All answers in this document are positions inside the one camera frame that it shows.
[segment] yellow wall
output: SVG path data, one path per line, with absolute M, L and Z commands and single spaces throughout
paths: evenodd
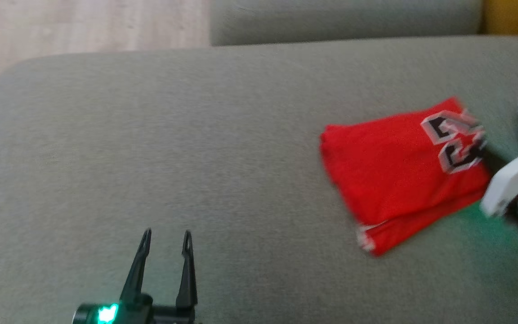
M 483 30 L 518 35 L 518 0 L 486 0 Z

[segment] couch backrest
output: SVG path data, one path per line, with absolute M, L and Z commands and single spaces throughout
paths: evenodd
M 482 0 L 212 0 L 212 45 L 468 35 Z

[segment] green led light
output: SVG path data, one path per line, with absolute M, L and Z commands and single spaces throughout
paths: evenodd
M 101 307 L 98 312 L 98 324 L 111 324 L 115 320 L 119 305 L 113 304 L 110 307 Z

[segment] gray couch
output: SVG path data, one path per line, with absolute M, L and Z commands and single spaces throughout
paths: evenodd
M 61 55 L 0 77 L 0 323 L 66 323 L 121 292 L 173 304 L 191 229 L 197 323 L 518 323 L 518 232 L 477 206 L 381 258 L 319 134 L 450 96 L 518 154 L 518 37 Z

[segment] folded red jersey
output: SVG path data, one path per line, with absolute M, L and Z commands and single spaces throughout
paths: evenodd
M 436 220 L 481 199 L 490 176 L 483 127 L 448 99 L 430 109 L 321 135 L 327 173 L 375 256 Z

